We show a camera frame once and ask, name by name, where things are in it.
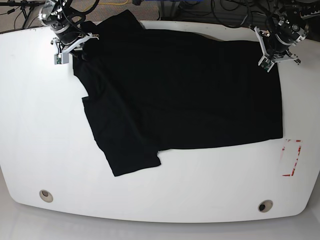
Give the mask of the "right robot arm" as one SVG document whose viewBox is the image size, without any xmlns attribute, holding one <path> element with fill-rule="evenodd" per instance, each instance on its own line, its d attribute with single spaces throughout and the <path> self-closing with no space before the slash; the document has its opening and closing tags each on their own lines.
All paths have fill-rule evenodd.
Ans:
<svg viewBox="0 0 320 240">
<path fill-rule="evenodd" d="M 62 65 L 69 63 L 69 54 L 81 51 L 85 42 L 90 39 L 99 39 L 98 34 L 85 32 L 80 28 L 86 16 L 98 5 L 96 0 L 89 9 L 78 11 L 71 7 L 71 0 L 47 0 L 40 9 L 38 18 L 44 26 L 49 26 L 56 37 L 51 44 L 55 49 L 54 63 Z"/>
</svg>

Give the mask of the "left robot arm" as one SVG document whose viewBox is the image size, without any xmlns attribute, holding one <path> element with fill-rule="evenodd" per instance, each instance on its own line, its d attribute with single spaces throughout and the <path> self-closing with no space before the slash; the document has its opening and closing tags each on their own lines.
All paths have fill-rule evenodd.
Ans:
<svg viewBox="0 0 320 240">
<path fill-rule="evenodd" d="M 302 19 L 300 5 L 295 0 L 275 0 L 273 10 L 262 6 L 258 0 L 254 4 L 265 15 L 266 31 L 257 26 L 250 28 L 259 41 L 262 57 L 258 65 L 269 72 L 276 63 L 294 61 L 301 63 L 299 57 L 290 52 L 289 48 L 303 41 L 309 33 L 308 23 Z"/>
</svg>

